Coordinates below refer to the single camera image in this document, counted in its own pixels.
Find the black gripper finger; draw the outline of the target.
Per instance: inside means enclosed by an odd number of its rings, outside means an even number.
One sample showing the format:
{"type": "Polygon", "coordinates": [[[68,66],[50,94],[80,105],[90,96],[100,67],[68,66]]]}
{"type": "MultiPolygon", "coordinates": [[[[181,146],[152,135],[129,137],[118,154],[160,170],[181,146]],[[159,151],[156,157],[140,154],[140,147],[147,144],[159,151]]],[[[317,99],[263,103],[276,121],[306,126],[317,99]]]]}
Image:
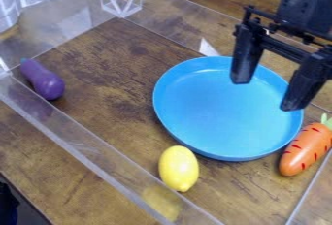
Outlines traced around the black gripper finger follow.
{"type": "Polygon", "coordinates": [[[280,108],[287,112],[303,109],[331,79],[332,48],[323,48],[305,58],[295,71],[280,108]]]}

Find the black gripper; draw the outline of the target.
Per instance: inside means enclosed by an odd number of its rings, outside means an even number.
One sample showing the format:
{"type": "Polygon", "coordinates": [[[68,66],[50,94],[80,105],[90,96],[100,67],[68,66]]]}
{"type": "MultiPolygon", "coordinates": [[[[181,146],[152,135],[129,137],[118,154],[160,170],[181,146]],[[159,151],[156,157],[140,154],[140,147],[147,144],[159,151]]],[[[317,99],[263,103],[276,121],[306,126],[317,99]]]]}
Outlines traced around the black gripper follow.
{"type": "Polygon", "coordinates": [[[332,0],[280,0],[275,14],[246,7],[244,19],[236,25],[231,79],[236,84],[250,83],[262,56],[270,50],[295,62],[310,55],[305,50],[275,39],[271,33],[283,31],[315,43],[315,38],[332,41],[332,0]]]}

